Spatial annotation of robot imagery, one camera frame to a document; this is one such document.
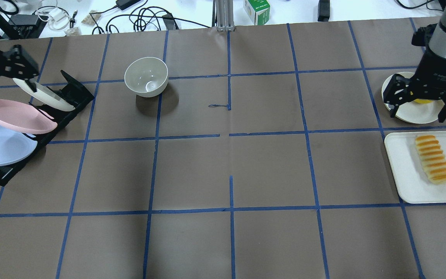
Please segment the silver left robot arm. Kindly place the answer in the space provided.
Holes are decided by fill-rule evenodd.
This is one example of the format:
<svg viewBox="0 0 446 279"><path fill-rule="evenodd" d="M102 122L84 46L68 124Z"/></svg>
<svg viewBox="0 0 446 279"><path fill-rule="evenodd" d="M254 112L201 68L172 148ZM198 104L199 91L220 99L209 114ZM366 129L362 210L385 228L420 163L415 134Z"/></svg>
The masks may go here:
<svg viewBox="0 0 446 279"><path fill-rule="evenodd" d="M17 78L34 87L39 66L21 45L14 45L8 51L0 50L0 76Z"/></svg>

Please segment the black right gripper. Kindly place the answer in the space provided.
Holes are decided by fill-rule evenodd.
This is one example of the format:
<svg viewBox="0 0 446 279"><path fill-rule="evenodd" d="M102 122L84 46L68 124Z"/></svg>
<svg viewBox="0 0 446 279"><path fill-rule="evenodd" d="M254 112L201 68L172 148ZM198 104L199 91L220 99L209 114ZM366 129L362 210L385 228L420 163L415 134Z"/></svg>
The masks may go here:
<svg viewBox="0 0 446 279"><path fill-rule="evenodd" d="M391 118L396 117L400 106L416 99L442 100L438 122L446 120L446 59L423 58L410 78L391 76L383 90Z"/></svg>

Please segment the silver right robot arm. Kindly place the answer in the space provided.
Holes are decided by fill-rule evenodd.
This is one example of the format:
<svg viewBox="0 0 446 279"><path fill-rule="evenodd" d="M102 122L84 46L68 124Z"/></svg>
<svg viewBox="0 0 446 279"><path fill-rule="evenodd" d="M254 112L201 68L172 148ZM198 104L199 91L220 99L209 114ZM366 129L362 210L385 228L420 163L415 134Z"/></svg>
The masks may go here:
<svg viewBox="0 0 446 279"><path fill-rule="evenodd" d="M446 120L446 7L439 23L422 27L413 34L414 46L426 48L413 76L394 74L385 90L383 102L390 108L390 117L396 117L398 109L416 99L442 101L444 106L438 121Z"/></svg>

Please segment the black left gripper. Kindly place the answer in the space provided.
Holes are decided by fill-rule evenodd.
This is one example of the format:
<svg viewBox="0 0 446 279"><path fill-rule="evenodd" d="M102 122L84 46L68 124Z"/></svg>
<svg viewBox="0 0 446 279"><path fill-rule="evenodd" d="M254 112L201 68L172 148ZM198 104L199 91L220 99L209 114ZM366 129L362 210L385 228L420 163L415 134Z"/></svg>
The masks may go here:
<svg viewBox="0 0 446 279"><path fill-rule="evenodd" d="M14 45L6 52L0 50L0 76L28 81L38 74L38 63L21 45Z"/></svg>

